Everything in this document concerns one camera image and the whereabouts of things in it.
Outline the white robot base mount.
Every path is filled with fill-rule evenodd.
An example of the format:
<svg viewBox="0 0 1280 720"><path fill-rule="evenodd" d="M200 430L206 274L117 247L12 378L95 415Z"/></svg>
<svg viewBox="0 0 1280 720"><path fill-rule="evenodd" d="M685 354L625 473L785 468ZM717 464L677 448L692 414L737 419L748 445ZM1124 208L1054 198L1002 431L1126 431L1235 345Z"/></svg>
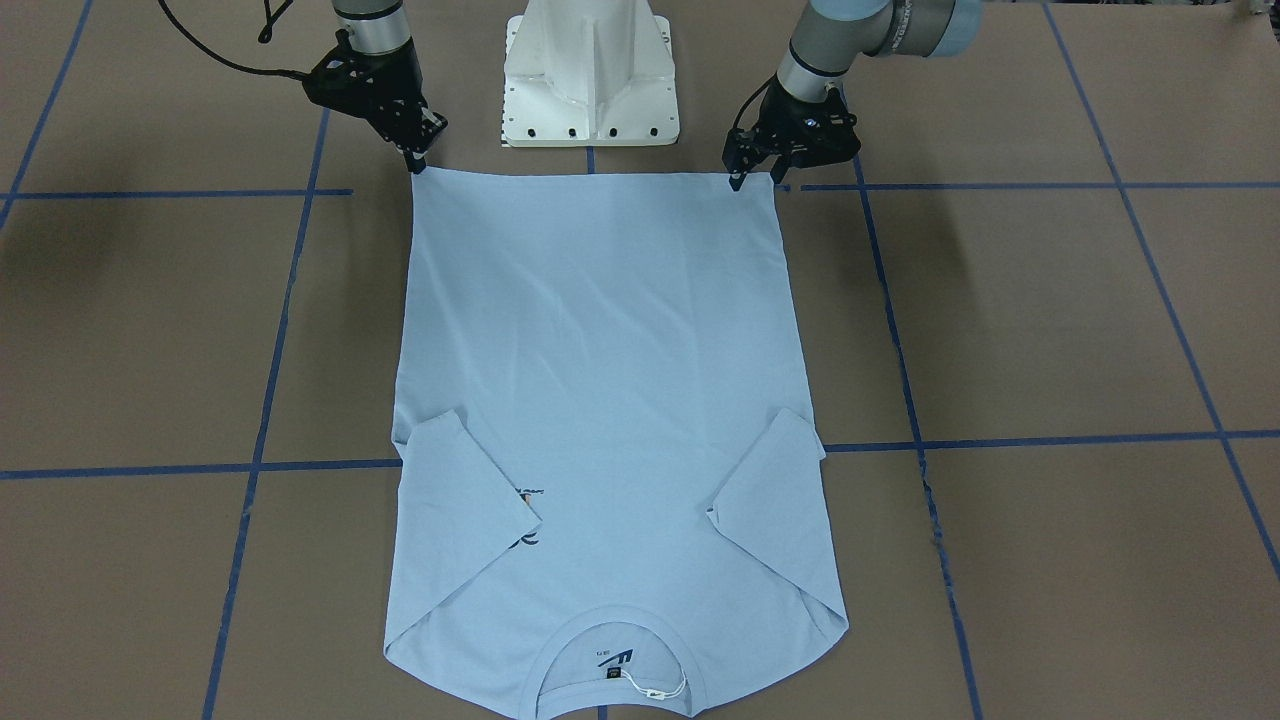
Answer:
<svg viewBox="0 0 1280 720"><path fill-rule="evenodd" d="M530 1L506 23L500 141L653 147L681 132L671 23L648 1Z"/></svg>

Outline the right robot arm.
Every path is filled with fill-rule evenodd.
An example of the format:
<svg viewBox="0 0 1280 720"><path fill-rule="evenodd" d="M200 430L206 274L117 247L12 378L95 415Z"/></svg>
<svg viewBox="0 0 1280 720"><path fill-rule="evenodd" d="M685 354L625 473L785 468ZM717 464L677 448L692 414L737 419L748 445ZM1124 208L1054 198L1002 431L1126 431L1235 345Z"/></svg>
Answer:
<svg viewBox="0 0 1280 720"><path fill-rule="evenodd" d="M320 108L366 120L419 174L448 120L422 91L422 74L402 1L334 1L335 46L302 79Z"/></svg>

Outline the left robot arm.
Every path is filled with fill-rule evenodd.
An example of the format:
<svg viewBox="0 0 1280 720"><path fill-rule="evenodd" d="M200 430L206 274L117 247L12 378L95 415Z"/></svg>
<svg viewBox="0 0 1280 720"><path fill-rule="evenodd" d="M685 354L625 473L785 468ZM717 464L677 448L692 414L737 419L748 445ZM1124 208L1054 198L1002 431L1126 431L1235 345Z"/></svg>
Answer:
<svg viewBox="0 0 1280 720"><path fill-rule="evenodd" d="M773 183L795 168L852 161L861 150L844 78L859 56L955 56L980 28L980 1L809 1L774 74L742 104L722 163L740 191L772 160Z"/></svg>

